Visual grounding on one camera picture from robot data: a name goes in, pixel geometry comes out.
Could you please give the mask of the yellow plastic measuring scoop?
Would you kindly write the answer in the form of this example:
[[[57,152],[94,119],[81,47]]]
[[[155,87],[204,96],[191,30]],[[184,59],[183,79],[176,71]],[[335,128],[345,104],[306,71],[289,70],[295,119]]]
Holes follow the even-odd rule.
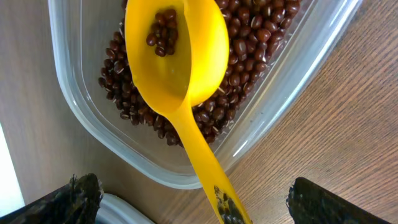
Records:
[[[175,52],[159,57],[146,44],[155,15],[177,13]],[[186,150],[221,223],[249,223],[250,217],[194,119],[192,108],[218,89],[229,57],[223,15],[214,0],[127,2],[124,22],[132,79],[145,102],[168,119]]]

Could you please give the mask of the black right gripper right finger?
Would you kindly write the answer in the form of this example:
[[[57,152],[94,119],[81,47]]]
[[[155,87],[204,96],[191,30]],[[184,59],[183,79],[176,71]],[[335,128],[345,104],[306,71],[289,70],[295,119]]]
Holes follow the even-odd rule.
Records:
[[[289,188],[286,204],[295,223],[389,223],[304,177]]]

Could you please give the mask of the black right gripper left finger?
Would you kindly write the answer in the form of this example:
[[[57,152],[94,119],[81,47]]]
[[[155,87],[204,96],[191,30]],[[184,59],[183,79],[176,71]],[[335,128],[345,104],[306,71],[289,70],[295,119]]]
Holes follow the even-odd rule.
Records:
[[[95,174],[74,175],[63,187],[1,217],[1,223],[94,223],[102,199]]]

